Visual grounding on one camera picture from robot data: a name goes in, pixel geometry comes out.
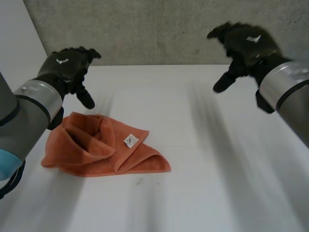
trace white table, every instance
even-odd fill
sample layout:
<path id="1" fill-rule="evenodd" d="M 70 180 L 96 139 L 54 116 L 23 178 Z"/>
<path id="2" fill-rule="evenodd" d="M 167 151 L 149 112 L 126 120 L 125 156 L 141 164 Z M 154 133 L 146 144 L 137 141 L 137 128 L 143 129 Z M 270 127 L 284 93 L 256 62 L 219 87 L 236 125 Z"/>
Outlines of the white table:
<path id="1" fill-rule="evenodd" d="M 96 107 L 66 96 L 65 115 L 105 114 L 149 130 L 169 161 L 163 174 L 81 178 L 40 165 L 48 132 L 20 185 L 0 201 L 1 232 L 309 231 L 309 151 L 256 85 L 214 94 L 227 66 L 91 67 Z"/>

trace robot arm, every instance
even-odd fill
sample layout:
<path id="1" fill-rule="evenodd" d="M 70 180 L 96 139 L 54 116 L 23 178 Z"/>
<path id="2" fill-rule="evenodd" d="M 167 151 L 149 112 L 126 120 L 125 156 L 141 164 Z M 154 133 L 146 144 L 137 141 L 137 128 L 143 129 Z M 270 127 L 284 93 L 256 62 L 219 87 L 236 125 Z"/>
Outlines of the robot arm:
<path id="1" fill-rule="evenodd" d="M 217 38 L 233 59 L 213 90 L 222 92 L 238 77 L 250 75 L 258 85 L 257 106 L 269 114 L 276 110 L 309 147 L 309 67 L 285 58 L 260 27 L 225 23 L 207 37 Z"/>
<path id="2" fill-rule="evenodd" d="M 265 76 L 259 92 L 309 147 L 309 67 L 283 63 Z"/>
<path id="3" fill-rule="evenodd" d="M 95 106 L 83 81 L 89 64 L 100 57 L 94 49 L 83 47 L 54 52 L 38 77 L 14 93 L 0 74 L 0 181 L 11 178 L 0 189 L 0 199 L 18 184 L 25 159 L 46 128 L 61 124 L 66 94 L 76 94 L 88 109 Z"/>
<path id="4" fill-rule="evenodd" d="M 0 76 L 0 180 L 10 178 L 54 119 L 62 98 L 50 84 L 30 80 L 14 94 Z"/>

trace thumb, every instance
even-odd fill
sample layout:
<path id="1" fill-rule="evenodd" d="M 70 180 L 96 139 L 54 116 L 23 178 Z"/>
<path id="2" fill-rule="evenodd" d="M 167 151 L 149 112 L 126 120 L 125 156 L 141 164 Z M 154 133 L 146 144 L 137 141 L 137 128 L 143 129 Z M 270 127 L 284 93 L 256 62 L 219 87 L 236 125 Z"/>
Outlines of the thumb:
<path id="1" fill-rule="evenodd" d="M 213 91 L 221 93 L 229 88 L 238 77 L 247 76 L 245 67 L 240 60 L 232 61 L 229 69 L 221 78 L 214 84 Z"/>

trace folded cloth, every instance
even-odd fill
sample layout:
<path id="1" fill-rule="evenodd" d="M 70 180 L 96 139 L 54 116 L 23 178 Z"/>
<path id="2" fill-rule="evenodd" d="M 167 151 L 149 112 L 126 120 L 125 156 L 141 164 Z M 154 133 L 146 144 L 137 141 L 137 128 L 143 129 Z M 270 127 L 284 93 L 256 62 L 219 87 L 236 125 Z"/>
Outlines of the folded cloth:
<path id="1" fill-rule="evenodd" d="M 142 143 L 148 134 L 106 116 L 72 113 L 50 132 L 41 165 L 89 177 L 170 171 L 168 161 Z"/>

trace white label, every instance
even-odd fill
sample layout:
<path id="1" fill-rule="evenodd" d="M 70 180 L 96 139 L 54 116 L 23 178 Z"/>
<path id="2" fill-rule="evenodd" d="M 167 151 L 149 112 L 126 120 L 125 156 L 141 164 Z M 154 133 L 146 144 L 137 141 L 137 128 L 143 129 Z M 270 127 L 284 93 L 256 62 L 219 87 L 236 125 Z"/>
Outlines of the white label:
<path id="1" fill-rule="evenodd" d="M 134 146 L 134 144 L 138 141 L 139 139 L 136 138 L 133 134 L 129 134 L 127 138 L 125 138 L 124 142 L 127 145 L 127 147 L 131 148 Z"/>

